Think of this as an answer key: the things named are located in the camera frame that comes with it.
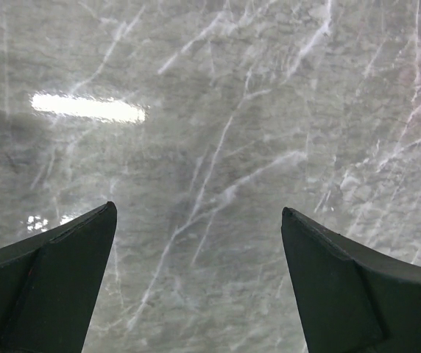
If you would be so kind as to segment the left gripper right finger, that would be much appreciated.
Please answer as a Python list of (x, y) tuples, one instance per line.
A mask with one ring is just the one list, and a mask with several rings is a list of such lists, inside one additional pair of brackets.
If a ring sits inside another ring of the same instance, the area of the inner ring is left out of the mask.
[(421, 267), (292, 208), (281, 234), (309, 352), (421, 352)]

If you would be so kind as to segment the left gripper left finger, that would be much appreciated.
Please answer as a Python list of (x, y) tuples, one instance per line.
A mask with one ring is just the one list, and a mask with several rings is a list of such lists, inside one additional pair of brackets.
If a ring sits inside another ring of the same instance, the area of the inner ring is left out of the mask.
[(81, 352), (117, 225), (107, 202), (0, 248), (0, 352)]

